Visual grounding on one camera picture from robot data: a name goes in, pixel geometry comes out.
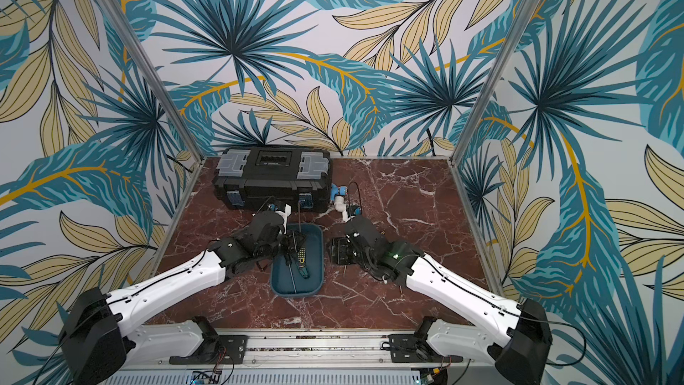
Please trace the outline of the black yellow-capped screwdriver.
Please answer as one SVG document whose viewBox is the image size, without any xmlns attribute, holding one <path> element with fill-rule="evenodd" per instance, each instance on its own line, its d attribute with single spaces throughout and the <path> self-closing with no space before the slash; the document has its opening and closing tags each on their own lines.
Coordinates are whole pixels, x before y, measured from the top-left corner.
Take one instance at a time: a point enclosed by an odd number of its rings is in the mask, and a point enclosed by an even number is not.
<svg viewBox="0 0 684 385">
<path fill-rule="evenodd" d="M 288 269 L 289 274 L 290 274 L 290 281 L 291 281 L 292 289 L 293 289 L 294 293 L 297 292 L 297 285 L 296 285 L 296 281 L 294 278 L 294 269 L 293 269 L 294 255 L 296 254 L 296 250 L 297 250 L 296 249 L 296 241 L 294 238 L 291 238 L 291 244 L 288 246 L 288 248 L 285 251 L 285 262 L 286 262 L 287 269 Z"/>
</svg>

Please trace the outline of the yellow-black dotted-grip screwdriver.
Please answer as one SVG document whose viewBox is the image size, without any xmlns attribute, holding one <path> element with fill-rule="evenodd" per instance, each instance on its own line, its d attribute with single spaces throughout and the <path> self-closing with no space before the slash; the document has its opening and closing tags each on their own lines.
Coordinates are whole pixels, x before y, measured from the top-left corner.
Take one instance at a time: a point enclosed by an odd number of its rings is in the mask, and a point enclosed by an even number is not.
<svg viewBox="0 0 684 385">
<path fill-rule="evenodd" d="M 297 250 L 297 264 L 306 264 L 306 235 L 302 230 L 301 222 L 299 222 L 299 237 L 301 244 Z"/>
</svg>

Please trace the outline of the green-black handled screwdriver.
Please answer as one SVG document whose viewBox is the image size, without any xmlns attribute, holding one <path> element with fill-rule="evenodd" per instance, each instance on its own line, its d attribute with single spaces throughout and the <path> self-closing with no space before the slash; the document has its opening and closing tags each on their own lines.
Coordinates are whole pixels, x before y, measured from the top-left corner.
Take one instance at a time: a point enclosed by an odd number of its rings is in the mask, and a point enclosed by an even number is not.
<svg viewBox="0 0 684 385">
<path fill-rule="evenodd" d="M 299 274 L 303 279 L 309 279 L 310 278 L 310 273 L 308 271 L 306 264 L 298 264 L 297 270 L 299 271 Z"/>
</svg>

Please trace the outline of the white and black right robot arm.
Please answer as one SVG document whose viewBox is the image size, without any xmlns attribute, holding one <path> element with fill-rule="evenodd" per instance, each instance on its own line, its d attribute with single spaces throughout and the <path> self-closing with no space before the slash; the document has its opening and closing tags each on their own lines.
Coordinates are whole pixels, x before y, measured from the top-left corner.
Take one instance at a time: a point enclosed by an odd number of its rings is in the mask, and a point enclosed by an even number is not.
<svg viewBox="0 0 684 385">
<path fill-rule="evenodd" d="M 357 265 L 376 281 L 439 302 L 473 326 L 466 331 L 445 320 L 425 317 L 414 333 L 391 334 L 381 343 L 393 363 L 437 364 L 442 369 L 453 361 L 484 363 L 511 384 L 549 384 L 548 368 L 579 364 L 550 360 L 554 322 L 539 303 L 516 302 L 489 292 L 416 245 L 390 242 L 363 216 L 360 203 L 349 203 L 347 187 L 333 186 L 331 203 L 345 223 L 343 236 L 330 243 L 333 264 Z"/>
</svg>

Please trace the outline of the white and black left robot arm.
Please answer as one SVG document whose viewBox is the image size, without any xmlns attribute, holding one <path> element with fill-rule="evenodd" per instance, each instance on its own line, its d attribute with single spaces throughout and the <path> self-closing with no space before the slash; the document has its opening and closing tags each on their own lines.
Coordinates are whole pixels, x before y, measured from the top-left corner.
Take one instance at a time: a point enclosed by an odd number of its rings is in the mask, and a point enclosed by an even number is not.
<svg viewBox="0 0 684 385">
<path fill-rule="evenodd" d="M 108 293 L 95 287 L 80 294 L 59 334 L 73 383 L 99 384 L 126 365 L 155 359 L 213 366 L 226 360 L 226 345 L 203 317 L 161 327 L 146 323 L 278 255 L 290 213 L 290 207 L 258 212 L 246 227 L 158 276 Z"/>
</svg>

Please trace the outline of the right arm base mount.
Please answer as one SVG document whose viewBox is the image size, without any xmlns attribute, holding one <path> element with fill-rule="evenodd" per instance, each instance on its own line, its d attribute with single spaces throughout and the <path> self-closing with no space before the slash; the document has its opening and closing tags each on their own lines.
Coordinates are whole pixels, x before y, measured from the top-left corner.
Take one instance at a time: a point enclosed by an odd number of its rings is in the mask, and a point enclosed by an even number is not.
<svg viewBox="0 0 684 385">
<path fill-rule="evenodd" d="M 380 348 L 389 351 L 392 362 L 396 364 L 440 363 L 440 365 L 445 365 L 449 362 L 462 362 L 463 356 L 442 356 L 429 346 L 428 332 L 436 321 L 436 317 L 424 317 L 414 333 L 390 334 L 388 340 L 381 343 Z"/>
</svg>

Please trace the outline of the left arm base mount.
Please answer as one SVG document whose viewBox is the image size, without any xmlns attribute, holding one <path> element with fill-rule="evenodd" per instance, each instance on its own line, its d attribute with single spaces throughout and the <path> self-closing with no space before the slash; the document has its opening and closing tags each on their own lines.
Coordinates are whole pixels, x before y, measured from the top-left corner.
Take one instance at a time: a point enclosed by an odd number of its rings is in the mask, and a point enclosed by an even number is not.
<svg viewBox="0 0 684 385">
<path fill-rule="evenodd" d="M 219 334 L 206 317 L 193 317 L 189 324 L 199 329 L 201 341 L 193 351 L 183 356 L 171 356 L 171 365 L 241 365 L 249 336 Z"/>
</svg>

